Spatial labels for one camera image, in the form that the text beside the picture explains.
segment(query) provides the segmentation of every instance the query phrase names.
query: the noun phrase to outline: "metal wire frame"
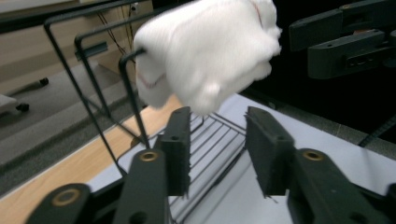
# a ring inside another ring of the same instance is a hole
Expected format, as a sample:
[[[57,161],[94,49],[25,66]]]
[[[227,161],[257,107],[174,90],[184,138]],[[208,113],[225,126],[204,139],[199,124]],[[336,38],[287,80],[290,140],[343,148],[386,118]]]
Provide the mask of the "metal wire frame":
[[[95,90],[95,92],[96,92],[96,94],[97,94],[97,96],[99,98],[99,101],[100,101],[101,105],[97,105],[95,102],[91,101],[88,97],[86,97],[83,94],[83,92],[82,92],[80,86],[78,85],[78,83],[77,83],[77,81],[76,81],[76,79],[75,79],[75,77],[73,75],[73,72],[72,72],[72,70],[71,70],[71,68],[70,68],[70,66],[69,66],[69,64],[68,64],[68,62],[67,62],[67,60],[66,60],[66,58],[65,58],[65,56],[64,56],[64,54],[63,54],[63,52],[62,52],[62,50],[60,48],[60,46],[59,46],[59,44],[58,44],[58,42],[57,42],[57,40],[56,40],[56,38],[55,38],[55,36],[52,33],[50,28],[51,28],[51,25],[54,24],[54,23],[58,23],[58,22],[62,22],[62,21],[69,21],[69,20],[76,19],[76,18],[79,18],[79,17],[85,17],[85,16],[89,16],[89,15],[92,15],[92,14],[96,14],[96,13],[100,13],[100,12],[103,12],[103,11],[107,11],[107,10],[110,10],[111,8],[122,7],[122,6],[125,6],[125,5],[131,5],[133,3],[144,2],[144,1],[142,1],[142,0],[121,0],[121,1],[116,1],[116,2],[109,3],[109,4],[103,4],[103,5],[97,6],[97,7],[90,7],[90,8],[86,8],[86,9],[82,9],[82,10],[78,10],[78,11],[65,13],[65,14],[62,14],[62,15],[59,15],[59,16],[50,17],[47,20],[45,20],[45,22],[44,22],[44,29],[46,31],[47,36],[49,37],[50,43],[54,47],[55,52],[57,53],[62,65],[63,65],[63,67],[65,69],[66,74],[69,76],[70,80],[72,81],[73,86],[75,87],[75,89],[76,89],[76,91],[78,93],[78,97],[80,98],[81,102],[84,104],[84,107],[86,108],[86,110],[87,110],[87,112],[88,112],[88,114],[89,114],[89,116],[90,116],[90,118],[91,118],[91,120],[92,120],[92,122],[93,122],[93,124],[94,124],[94,126],[96,128],[96,130],[99,132],[100,137],[102,138],[102,140],[103,140],[103,142],[104,142],[104,144],[106,146],[107,152],[109,153],[111,159],[115,162],[115,164],[116,164],[117,168],[119,169],[121,175],[126,175],[126,172],[117,164],[117,159],[116,159],[113,151],[111,150],[110,145],[107,142],[106,137],[105,137],[103,131],[101,130],[101,128],[99,126],[99,123],[96,120],[96,117],[94,116],[94,114],[93,114],[93,112],[92,112],[92,110],[90,108],[90,105],[93,106],[94,108],[96,108],[99,113],[104,114],[105,118],[108,118],[111,122],[113,122],[113,123],[117,124],[119,127],[121,127],[125,132],[127,132],[131,136],[137,138],[140,142],[144,142],[145,145],[147,147],[149,147],[149,145],[148,145],[149,141],[147,140],[146,131],[144,129],[144,125],[143,125],[142,119],[140,117],[140,113],[139,113],[137,104],[135,102],[131,102],[131,104],[133,106],[134,113],[135,113],[136,120],[137,120],[138,125],[139,125],[139,129],[140,129],[141,135],[143,135],[143,136],[138,136],[138,134],[136,134],[133,131],[129,130],[127,127],[123,126],[120,122],[118,122],[117,120],[112,118],[111,112],[110,112],[110,110],[107,107],[105,97],[102,94],[102,91],[101,91],[101,89],[99,87],[99,84],[98,84],[96,78],[95,78],[95,75],[94,75],[93,71],[90,68],[90,65],[88,63],[88,58],[87,58],[82,46],[78,45],[78,52],[79,52],[80,58],[83,61],[83,64],[84,64],[84,66],[85,66],[85,68],[86,68],[86,70],[88,72],[88,76],[89,76],[90,81],[91,81],[91,83],[93,85],[93,88],[94,88],[94,90]],[[122,24],[126,24],[127,22],[143,20],[145,18],[155,16],[155,15],[157,15],[160,12],[163,12],[165,10],[166,10],[166,8],[157,9],[157,10],[153,11],[152,13],[148,13],[148,14],[146,14],[144,16],[136,17],[136,18],[133,18],[132,20],[129,19],[127,21],[124,21]],[[131,86],[129,86],[126,89],[127,89],[127,91],[131,91],[132,90]]]
[[[84,48],[82,46],[82,42],[84,39],[94,36],[94,35],[99,35],[101,33],[107,32],[109,30],[112,30],[112,29],[115,29],[118,27],[121,27],[125,24],[129,24],[132,22],[141,21],[141,20],[144,20],[147,18],[151,18],[153,16],[156,16],[156,15],[164,12],[165,10],[167,10],[169,8],[172,8],[172,7],[163,7],[163,8],[156,9],[150,13],[146,13],[144,15],[138,16],[138,17],[129,18],[125,21],[117,21],[117,22],[113,22],[113,23],[108,23],[101,27],[97,27],[96,29],[91,30],[87,33],[77,35],[75,38],[76,49],[77,49],[77,52],[80,55],[81,60],[87,70],[87,73],[90,75],[90,77],[94,77],[94,74],[93,74],[91,66],[88,62],[88,56],[86,54],[86,51],[84,50]],[[148,135],[145,131],[145,127],[144,127],[143,121],[141,119],[141,116],[138,113],[138,106],[137,106],[137,102],[136,102],[137,97],[134,95],[134,91],[132,90],[132,87],[130,85],[131,81],[128,77],[128,73],[127,73],[127,69],[126,69],[127,63],[142,53],[145,53],[144,49],[138,49],[131,53],[124,54],[120,58],[119,69],[120,69],[120,75],[121,75],[122,81],[124,83],[124,88],[128,94],[128,99],[130,100],[132,110],[136,111],[135,118],[136,118],[137,125],[138,125],[140,133],[141,133],[139,140],[141,142],[143,142],[147,148],[150,148]]]
[[[233,169],[245,152],[246,130],[213,113],[205,117],[205,126],[191,135],[191,183],[187,198],[171,197],[174,219],[184,223],[209,192]]]

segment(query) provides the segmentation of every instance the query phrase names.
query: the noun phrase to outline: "gray floor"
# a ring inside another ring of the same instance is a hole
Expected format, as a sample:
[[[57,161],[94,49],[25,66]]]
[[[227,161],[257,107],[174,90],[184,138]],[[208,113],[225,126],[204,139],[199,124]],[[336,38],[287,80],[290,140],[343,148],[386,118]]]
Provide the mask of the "gray floor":
[[[93,67],[114,118],[123,120],[131,117],[134,112],[127,102],[118,75],[99,65]],[[73,69],[76,74],[80,74],[78,81],[84,93],[97,101],[83,67],[77,66]],[[12,111],[0,114],[2,196],[85,145],[98,134],[65,73],[49,77],[49,85],[46,87],[40,87],[36,83],[13,92],[13,95],[30,104],[31,110],[26,113]],[[366,133],[357,132],[274,99],[261,99],[261,103],[356,145],[366,136]],[[97,118],[102,130],[113,125],[104,116],[97,115]],[[375,139],[367,148],[396,160],[396,146],[392,143]]]

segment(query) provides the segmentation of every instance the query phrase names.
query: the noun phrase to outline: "table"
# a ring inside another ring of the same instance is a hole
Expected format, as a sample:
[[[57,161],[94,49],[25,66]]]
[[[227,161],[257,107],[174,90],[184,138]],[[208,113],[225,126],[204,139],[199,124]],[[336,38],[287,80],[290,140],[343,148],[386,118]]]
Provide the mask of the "table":
[[[328,133],[320,131],[299,120],[260,105],[241,95],[230,97],[219,110],[219,115],[245,127],[244,114],[249,105],[270,112],[295,139],[296,148],[310,147],[328,154],[353,183],[384,194],[387,185],[396,182],[396,161],[358,147]],[[161,110],[147,107],[141,113],[148,134],[160,130],[172,111],[181,104],[173,96]],[[125,125],[137,129],[133,119]],[[106,138],[119,156],[130,148],[131,137],[118,127],[106,132]],[[0,222],[23,223],[40,200],[50,191],[67,183],[87,183],[92,188],[101,188],[114,166],[100,138],[53,165],[29,182],[10,192],[0,200]],[[264,199],[256,182],[248,154],[244,154],[226,178],[210,192],[189,215],[186,223],[291,223],[285,197]]]

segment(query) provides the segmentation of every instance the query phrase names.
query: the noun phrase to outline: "black wire rack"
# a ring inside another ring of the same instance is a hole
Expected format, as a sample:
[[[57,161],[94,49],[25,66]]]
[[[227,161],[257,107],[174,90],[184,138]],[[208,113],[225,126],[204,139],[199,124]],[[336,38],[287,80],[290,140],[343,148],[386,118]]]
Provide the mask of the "black wire rack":
[[[140,143],[143,143],[146,146],[146,148],[150,148],[149,138],[146,133],[146,129],[145,129],[143,120],[140,115],[140,110],[139,110],[139,106],[137,103],[137,97],[134,94],[134,90],[131,86],[131,80],[128,77],[128,71],[127,71],[127,63],[132,61],[134,59],[134,57],[136,57],[139,54],[144,53],[145,51],[143,49],[139,49],[139,50],[129,52],[129,53],[127,53],[126,51],[122,51],[123,56],[120,58],[120,63],[119,63],[120,77],[124,83],[124,88],[127,93],[127,99],[129,101],[129,104],[131,105],[133,112],[134,112],[134,117],[136,119],[136,123],[137,123],[138,129],[139,129],[138,131],[140,132],[140,134],[139,134],[139,133],[136,133],[133,130],[129,129],[128,127],[126,127],[120,121],[114,119],[113,115],[111,114],[110,109],[107,106],[105,96],[103,95],[102,90],[98,84],[98,80],[96,79],[96,76],[95,76],[95,73],[93,72],[92,66],[90,65],[90,61],[89,61],[90,57],[93,55],[96,55],[102,51],[105,51],[105,49],[103,49],[103,48],[100,49],[101,44],[98,44],[96,46],[88,46],[87,47],[87,46],[83,46],[82,43],[83,43],[84,39],[86,39],[90,36],[99,35],[99,34],[102,34],[105,32],[108,32],[111,35],[112,33],[110,33],[110,32],[112,29],[121,27],[126,24],[131,24],[133,22],[149,19],[151,17],[154,17],[154,16],[164,12],[165,10],[168,10],[172,7],[176,7],[176,6],[170,6],[170,7],[157,8],[151,12],[142,14],[141,16],[129,17],[123,21],[113,21],[111,23],[107,23],[107,22],[103,21],[103,14],[102,14],[103,12],[109,11],[110,9],[113,9],[113,8],[119,8],[119,7],[124,7],[124,6],[131,7],[132,4],[140,3],[140,2],[145,2],[145,0],[144,1],[142,1],[142,0],[121,0],[121,1],[111,2],[108,4],[103,4],[100,6],[85,8],[85,9],[53,16],[53,17],[50,17],[44,21],[44,29],[46,31],[46,34],[49,38],[50,43],[54,47],[55,52],[57,53],[62,65],[64,67],[66,74],[70,77],[70,80],[71,80],[74,88],[77,91],[78,97],[81,100],[81,102],[83,103],[85,109],[87,110],[89,117],[91,118],[96,130],[99,132],[99,135],[102,138],[111,159],[115,162],[115,164],[117,165],[117,167],[122,175],[126,175],[126,173],[117,164],[117,158],[114,155],[108,141],[106,140],[104,131],[102,131],[102,129],[101,129],[94,113],[93,113],[92,108],[96,109],[96,111],[98,111],[100,114],[104,115],[105,118],[107,118],[109,121],[111,121],[112,123],[114,123],[115,125],[120,127],[126,133],[128,133],[132,137],[138,139],[138,141]],[[68,61],[66,60],[64,52],[62,51],[62,48],[61,48],[57,38],[55,37],[55,33],[51,30],[52,25],[54,25],[56,23],[71,21],[73,19],[84,18],[84,17],[88,17],[91,15],[98,15],[98,16],[102,15],[102,17],[100,17],[100,19],[102,22],[104,22],[104,24],[99,27],[94,27],[93,29],[91,29],[90,31],[88,31],[86,33],[77,35],[75,38],[75,46],[77,49],[76,56],[77,56],[78,60],[82,62],[82,64],[84,65],[84,67],[86,69],[86,72],[88,74],[90,82],[93,86],[94,92],[96,93],[96,95],[99,99],[99,104],[97,104],[96,102],[91,100],[89,97],[87,97],[83,93],[83,90],[78,85],[78,82],[76,80],[76,74],[73,73],[71,66],[69,65]]]
[[[120,57],[118,64],[120,77],[127,93],[129,105],[134,111],[134,118],[136,119],[139,129],[138,131],[140,132],[140,134],[138,134],[128,129],[128,127],[124,126],[121,122],[115,120],[112,117],[111,111],[106,104],[105,97],[95,77],[94,69],[92,69],[92,64],[90,63],[90,57],[96,55],[99,52],[103,52],[104,50],[100,50],[99,47],[87,47],[84,46],[83,43],[85,43],[84,40],[92,38],[93,36],[108,33],[113,29],[124,25],[129,25],[132,22],[149,19],[164,12],[165,10],[176,6],[154,9],[152,12],[140,16],[134,16],[132,18],[130,17],[123,21],[115,21],[111,23],[104,22],[103,25],[94,27],[90,31],[78,34],[76,36],[76,56],[78,56],[78,59],[84,65],[91,84],[98,95],[100,104],[93,102],[83,94],[82,89],[75,79],[76,74],[73,74],[73,70],[70,68],[70,65],[68,64],[54,33],[51,31],[51,25],[59,22],[70,21],[79,17],[100,14],[106,10],[110,10],[111,8],[127,6],[136,2],[141,1],[117,1],[110,4],[101,5],[99,7],[82,9],[79,11],[51,17],[44,23],[45,31],[51,44],[55,48],[62,65],[64,66],[66,74],[69,75],[72,84],[76,88],[81,102],[88,111],[95,128],[99,132],[100,137],[106,146],[106,150],[123,176],[126,175],[125,170],[128,169],[127,165],[122,165],[123,161],[127,161],[127,163],[130,162],[131,160],[129,155],[134,154],[134,152],[139,150],[139,148],[150,149],[151,143],[155,142],[157,136],[164,131],[164,129],[162,129],[152,136],[147,135],[145,125],[140,115],[137,96],[134,93],[134,89],[131,85],[132,82],[129,79],[127,65],[129,63],[134,63],[134,58],[144,54],[146,51],[144,49],[136,49],[132,52],[122,51],[123,54]],[[104,132],[99,126],[96,116],[92,111],[92,107],[104,115],[105,118],[121,127],[126,133],[138,139],[143,145],[139,144],[136,147],[128,148],[116,158],[109,143],[106,140]],[[187,198],[184,196],[169,198],[169,204],[171,205],[172,213],[174,214],[175,219],[178,221],[183,220],[188,215],[188,213],[194,209],[194,206],[200,202],[200,199],[205,197],[206,194],[227,174],[227,172],[230,170],[230,167],[235,164],[240,155],[245,151],[244,143],[245,129],[238,126],[237,124],[234,124],[230,120],[225,119],[219,114],[213,113],[212,115],[206,117],[198,117],[193,115],[191,117],[191,191]]]

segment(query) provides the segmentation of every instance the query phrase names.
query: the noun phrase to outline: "black mechanical part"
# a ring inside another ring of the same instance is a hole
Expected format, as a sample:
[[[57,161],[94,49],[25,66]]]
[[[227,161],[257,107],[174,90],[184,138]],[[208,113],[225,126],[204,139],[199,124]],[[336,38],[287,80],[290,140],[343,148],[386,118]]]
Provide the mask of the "black mechanical part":
[[[47,77],[40,79],[39,82],[40,82],[41,86],[47,86],[50,83],[50,81]]]
[[[161,138],[166,155],[168,195],[183,196],[190,186],[190,132],[191,109],[188,106],[175,110]]]
[[[396,25],[395,11],[395,1],[365,0],[300,19],[289,27],[290,50],[306,49],[360,30],[391,29]]]
[[[245,147],[263,195],[285,195],[289,184],[287,168],[295,151],[293,138],[264,110],[250,106],[246,118]]]
[[[21,112],[26,112],[29,110],[29,105],[25,103],[20,103],[15,107],[17,110],[20,110]]]
[[[121,190],[125,178],[122,177],[102,189],[92,193],[89,205],[94,212],[92,222],[94,224],[111,223],[119,204]]]
[[[393,47],[393,54],[389,56],[382,64],[386,67],[396,67],[396,30],[389,34],[389,45]]]
[[[294,223],[391,223],[324,153],[297,150],[288,206]]]
[[[384,32],[372,30],[310,47],[308,75],[328,79],[376,68],[390,54],[389,48],[377,47],[384,40]]]
[[[383,211],[393,223],[396,223],[396,183],[389,185],[384,202]]]
[[[159,149],[138,152],[120,195],[114,224],[169,223],[165,156]]]
[[[87,201],[90,198],[91,190],[84,184],[61,186],[43,199],[26,223],[89,223],[91,212]]]
[[[298,51],[340,37],[343,12],[334,9],[292,23],[290,50]]]

